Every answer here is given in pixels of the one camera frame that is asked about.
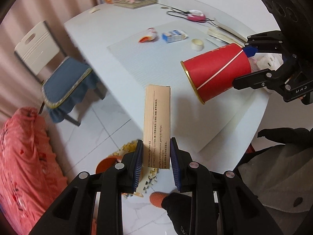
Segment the pink red bedding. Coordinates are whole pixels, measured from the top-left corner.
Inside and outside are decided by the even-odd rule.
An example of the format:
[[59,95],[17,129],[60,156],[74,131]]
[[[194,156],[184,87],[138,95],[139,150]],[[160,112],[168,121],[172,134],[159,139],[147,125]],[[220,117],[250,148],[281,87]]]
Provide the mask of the pink red bedding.
[[67,187],[36,108],[18,109],[1,130],[1,211],[17,234],[29,234]]

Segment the red paper cup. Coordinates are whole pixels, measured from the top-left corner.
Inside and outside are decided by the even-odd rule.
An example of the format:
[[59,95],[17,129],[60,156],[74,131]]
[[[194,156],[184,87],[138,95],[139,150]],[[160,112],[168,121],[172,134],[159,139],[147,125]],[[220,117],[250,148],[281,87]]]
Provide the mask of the red paper cup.
[[251,73],[248,57],[236,43],[182,61],[181,66],[201,103],[232,88],[235,78]]

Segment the orange trash bin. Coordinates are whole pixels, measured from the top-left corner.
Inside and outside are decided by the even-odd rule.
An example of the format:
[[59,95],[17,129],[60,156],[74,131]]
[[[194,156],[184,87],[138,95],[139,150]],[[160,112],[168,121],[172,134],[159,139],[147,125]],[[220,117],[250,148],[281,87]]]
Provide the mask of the orange trash bin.
[[120,163],[122,161],[122,156],[113,155],[109,156],[102,161],[100,161],[96,167],[95,173],[100,174],[105,172],[110,167],[114,166],[117,163]]

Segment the pink curtain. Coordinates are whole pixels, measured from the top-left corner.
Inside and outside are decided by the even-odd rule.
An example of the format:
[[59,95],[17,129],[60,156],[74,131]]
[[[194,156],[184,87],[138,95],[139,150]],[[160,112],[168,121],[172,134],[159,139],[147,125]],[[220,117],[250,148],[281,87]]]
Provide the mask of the pink curtain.
[[17,59],[14,48],[40,21],[46,21],[66,54],[81,59],[64,23],[96,5],[96,0],[16,0],[1,23],[1,123],[21,107],[38,107],[40,83]]

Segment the blue white medicine box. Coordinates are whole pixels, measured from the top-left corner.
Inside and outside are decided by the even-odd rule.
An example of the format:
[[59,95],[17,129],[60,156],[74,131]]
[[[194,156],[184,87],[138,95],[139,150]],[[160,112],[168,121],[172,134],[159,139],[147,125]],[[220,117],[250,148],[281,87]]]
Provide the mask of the blue white medicine box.
[[182,41],[188,38],[188,34],[182,30],[171,30],[162,34],[162,39],[166,43]]

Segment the pink white electric device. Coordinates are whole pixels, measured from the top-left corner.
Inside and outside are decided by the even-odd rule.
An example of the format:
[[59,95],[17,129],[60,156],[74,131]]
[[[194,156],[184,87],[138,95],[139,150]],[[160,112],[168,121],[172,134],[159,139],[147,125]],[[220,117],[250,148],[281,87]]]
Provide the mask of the pink white electric device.
[[192,22],[205,23],[206,16],[202,11],[199,10],[189,10],[187,12],[187,20]]

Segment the beige tape roll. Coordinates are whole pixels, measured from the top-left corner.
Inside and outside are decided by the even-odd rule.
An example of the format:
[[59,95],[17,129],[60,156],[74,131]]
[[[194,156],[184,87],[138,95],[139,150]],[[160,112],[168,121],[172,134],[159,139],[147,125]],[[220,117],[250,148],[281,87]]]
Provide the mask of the beige tape roll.
[[204,43],[200,39],[192,39],[191,40],[191,48],[192,48],[192,50],[199,52],[199,51],[203,50]]

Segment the beige slim cardboard box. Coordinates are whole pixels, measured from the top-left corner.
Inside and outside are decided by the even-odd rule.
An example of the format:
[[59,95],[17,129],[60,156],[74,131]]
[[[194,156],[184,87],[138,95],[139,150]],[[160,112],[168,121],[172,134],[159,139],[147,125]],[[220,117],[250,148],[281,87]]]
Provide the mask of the beige slim cardboard box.
[[170,87],[146,88],[143,165],[149,168],[170,168],[170,95]]

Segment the grey jacket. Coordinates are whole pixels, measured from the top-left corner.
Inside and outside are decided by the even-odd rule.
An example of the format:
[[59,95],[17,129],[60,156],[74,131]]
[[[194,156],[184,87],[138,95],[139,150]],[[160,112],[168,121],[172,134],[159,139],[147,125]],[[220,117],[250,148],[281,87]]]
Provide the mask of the grey jacket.
[[312,130],[260,130],[276,145],[245,154],[234,172],[284,234],[312,234]]

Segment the white chair blue cushion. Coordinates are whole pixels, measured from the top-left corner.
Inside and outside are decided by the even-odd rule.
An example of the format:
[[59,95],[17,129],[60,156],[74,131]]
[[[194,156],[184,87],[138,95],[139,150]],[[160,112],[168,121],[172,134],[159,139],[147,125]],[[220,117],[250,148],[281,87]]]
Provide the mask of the white chair blue cushion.
[[[49,78],[40,80],[39,73],[59,53],[64,56],[62,62]],[[100,99],[105,97],[98,88],[100,79],[93,68],[68,56],[45,21],[36,24],[22,38],[14,48],[14,54],[41,83],[42,107],[48,109],[54,123],[67,120],[80,126],[81,122],[72,118],[69,113],[83,101],[88,90],[93,90]]]

